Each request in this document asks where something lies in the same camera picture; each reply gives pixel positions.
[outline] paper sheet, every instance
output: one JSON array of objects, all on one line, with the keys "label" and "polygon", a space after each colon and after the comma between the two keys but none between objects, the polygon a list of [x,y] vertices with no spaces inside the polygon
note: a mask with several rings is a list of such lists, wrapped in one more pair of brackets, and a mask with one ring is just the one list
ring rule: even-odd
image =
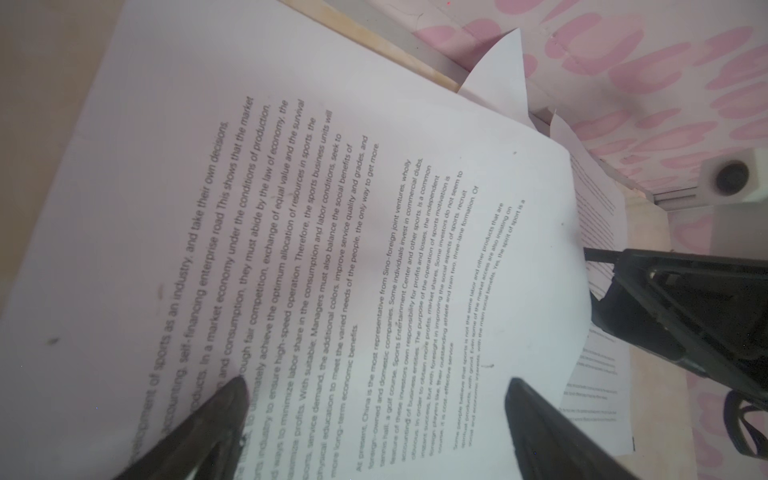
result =
[{"label": "paper sheet", "polygon": [[112,478],[242,375],[237,478],[514,478],[509,379],[556,404],[588,330],[573,189],[278,2],[128,0],[0,322],[3,475]]},{"label": "paper sheet", "polygon": [[528,116],[528,95],[520,29],[497,41],[469,72],[458,94],[483,107],[534,128]]},{"label": "paper sheet", "polygon": [[[627,248],[624,195],[557,115],[552,118],[550,137],[571,152],[584,246]],[[590,289],[602,298],[611,285],[613,269],[595,262],[588,262],[587,268]],[[630,387],[629,345],[592,326],[560,409],[608,453],[632,453]]]}]

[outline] wooden table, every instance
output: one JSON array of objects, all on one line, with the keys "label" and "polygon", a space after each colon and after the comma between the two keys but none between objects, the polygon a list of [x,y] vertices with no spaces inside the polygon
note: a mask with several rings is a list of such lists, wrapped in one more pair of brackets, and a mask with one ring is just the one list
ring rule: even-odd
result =
[{"label": "wooden table", "polygon": [[[450,78],[357,25],[322,0],[285,3],[452,91]],[[117,22],[123,0],[24,0],[0,6],[0,308],[18,272],[59,159]],[[630,247],[670,249],[667,214],[627,196]],[[619,461],[643,480],[697,477],[683,371],[633,348],[636,452]]]}]

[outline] pink polka dot fabric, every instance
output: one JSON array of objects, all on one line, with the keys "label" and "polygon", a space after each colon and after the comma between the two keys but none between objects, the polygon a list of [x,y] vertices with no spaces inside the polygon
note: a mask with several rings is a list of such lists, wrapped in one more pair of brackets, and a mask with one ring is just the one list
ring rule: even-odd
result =
[{"label": "pink polka dot fabric", "polygon": [[708,156],[768,147],[768,2],[368,1],[468,70],[521,28],[531,111],[557,109],[654,193],[695,186]]}]

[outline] stack of papers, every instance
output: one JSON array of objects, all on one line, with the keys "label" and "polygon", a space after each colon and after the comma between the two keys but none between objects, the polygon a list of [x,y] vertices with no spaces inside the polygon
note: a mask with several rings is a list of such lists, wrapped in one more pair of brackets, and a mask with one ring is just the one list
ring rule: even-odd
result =
[{"label": "stack of papers", "polygon": [[[519,29],[499,40],[475,66],[458,93],[533,127],[528,116]],[[581,241],[604,250],[627,248],[624,195],[572,129],[555,115],[550,137],[571,154]],[[600,299],[613,278],[606,263],[587,265],[589,287]],[[612,455],[632,453],[629,345],[591,326],[584,350],[560,402],[565,416]]]},{"label": "stack of papers", "polygon": [[278,2],[127,0],[0,320],[3,474],[111,478],[242,376],[237,478],[514,478],[510,378],[600,365],[574,184]]}]

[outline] white plastic part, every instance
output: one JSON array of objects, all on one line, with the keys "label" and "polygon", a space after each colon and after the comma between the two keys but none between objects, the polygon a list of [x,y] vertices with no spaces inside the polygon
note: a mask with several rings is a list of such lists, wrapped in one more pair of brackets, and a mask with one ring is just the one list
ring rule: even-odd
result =
[{"label": "white plastic part", "polygon": [[[735,193],[718,186],[717,176],[726,167],[742,164],[749,172],[744,186]],[[750,148],[735,154],[710,158],[701,164],[696,196],[706,205],[760,202],[768,198],[768,149]]]}]

